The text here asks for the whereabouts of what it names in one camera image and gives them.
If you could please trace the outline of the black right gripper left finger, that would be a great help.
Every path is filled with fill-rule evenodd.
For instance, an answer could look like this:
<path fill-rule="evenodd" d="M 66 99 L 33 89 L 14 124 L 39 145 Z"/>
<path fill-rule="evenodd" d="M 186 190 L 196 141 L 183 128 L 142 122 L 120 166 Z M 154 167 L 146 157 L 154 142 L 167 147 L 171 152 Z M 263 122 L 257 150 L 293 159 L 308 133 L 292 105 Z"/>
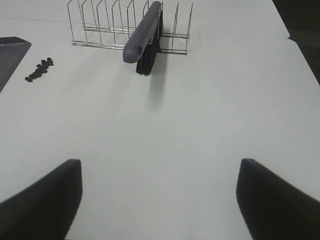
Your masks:
<path fill-rule="evenodd" d="M 68 159 L 0 203 L 2 240 L 64 240 L 83 194 L 82 165 Z"/>

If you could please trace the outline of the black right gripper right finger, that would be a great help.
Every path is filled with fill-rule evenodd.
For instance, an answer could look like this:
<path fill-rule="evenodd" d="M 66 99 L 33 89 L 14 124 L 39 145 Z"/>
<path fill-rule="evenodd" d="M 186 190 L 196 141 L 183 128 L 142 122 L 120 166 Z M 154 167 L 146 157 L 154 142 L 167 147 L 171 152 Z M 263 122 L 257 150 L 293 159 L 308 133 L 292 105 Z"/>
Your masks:
<path fill-rule="evenodd" d="M 236 199 L 254 240 L 320 238 L 320 202 L 254 159 L 241 160 Z"/>

